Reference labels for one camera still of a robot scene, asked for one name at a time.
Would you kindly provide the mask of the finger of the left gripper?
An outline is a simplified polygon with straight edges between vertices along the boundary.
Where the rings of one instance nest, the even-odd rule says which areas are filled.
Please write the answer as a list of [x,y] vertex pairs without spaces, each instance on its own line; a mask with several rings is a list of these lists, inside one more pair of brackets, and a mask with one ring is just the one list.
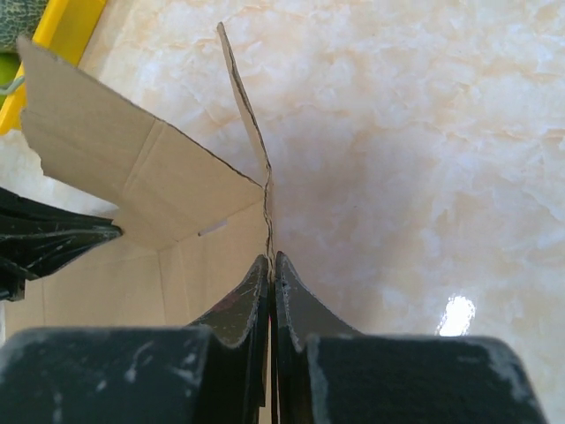
[[118,239],[108,218],[87,216],[1,190],[1,299],[25,297],[26,282],[56,273],[91,249]]

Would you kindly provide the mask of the brown cardboard box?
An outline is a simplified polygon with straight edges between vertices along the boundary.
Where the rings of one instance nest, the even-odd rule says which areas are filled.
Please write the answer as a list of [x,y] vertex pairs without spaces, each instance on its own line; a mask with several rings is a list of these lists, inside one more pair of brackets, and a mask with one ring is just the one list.
[[266,252],[265,181],[76,71],[71,109],[23,133],[49,177],[117,206],[123,235],[34,284],[6,332],[186,325]]

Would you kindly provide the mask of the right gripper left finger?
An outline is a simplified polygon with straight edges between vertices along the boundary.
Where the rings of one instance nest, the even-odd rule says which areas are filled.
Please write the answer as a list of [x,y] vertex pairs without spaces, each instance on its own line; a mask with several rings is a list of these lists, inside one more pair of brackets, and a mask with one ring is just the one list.
[[1,350],[4,423],[255,423],[265,403],[267,272],[183,327],[36,328]]

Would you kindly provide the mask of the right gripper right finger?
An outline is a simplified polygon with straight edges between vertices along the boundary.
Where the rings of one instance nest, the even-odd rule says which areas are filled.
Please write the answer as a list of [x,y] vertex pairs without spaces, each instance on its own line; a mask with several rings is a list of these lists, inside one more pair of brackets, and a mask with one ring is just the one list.
[[282,423],[540,423],[524,366],[492,337],[369,336],[275,262]]

